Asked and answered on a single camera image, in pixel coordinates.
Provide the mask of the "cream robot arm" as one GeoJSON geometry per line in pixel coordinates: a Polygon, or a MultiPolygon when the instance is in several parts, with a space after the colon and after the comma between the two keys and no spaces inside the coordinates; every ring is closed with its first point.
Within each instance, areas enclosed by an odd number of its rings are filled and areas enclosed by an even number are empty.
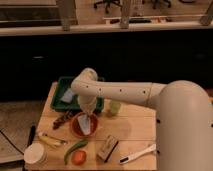
{"type": "Polygon", "coordinates": [[[213,171],[213,104],[198,84],[102,82],[95,70],[86,68],[71,89],[85,99],[102,97],[154,109],[157,171],[213,171]]]}

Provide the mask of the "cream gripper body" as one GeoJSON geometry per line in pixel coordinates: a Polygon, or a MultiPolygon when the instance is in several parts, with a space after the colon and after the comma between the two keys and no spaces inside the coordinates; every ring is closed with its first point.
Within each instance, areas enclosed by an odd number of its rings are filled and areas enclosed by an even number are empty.
{"type": "Polygon", "coordinates": [[[97,99],[95,97],[79,96],[77,101],[81,110],[86,114],[92,114],[96,108],[97,99]]]}

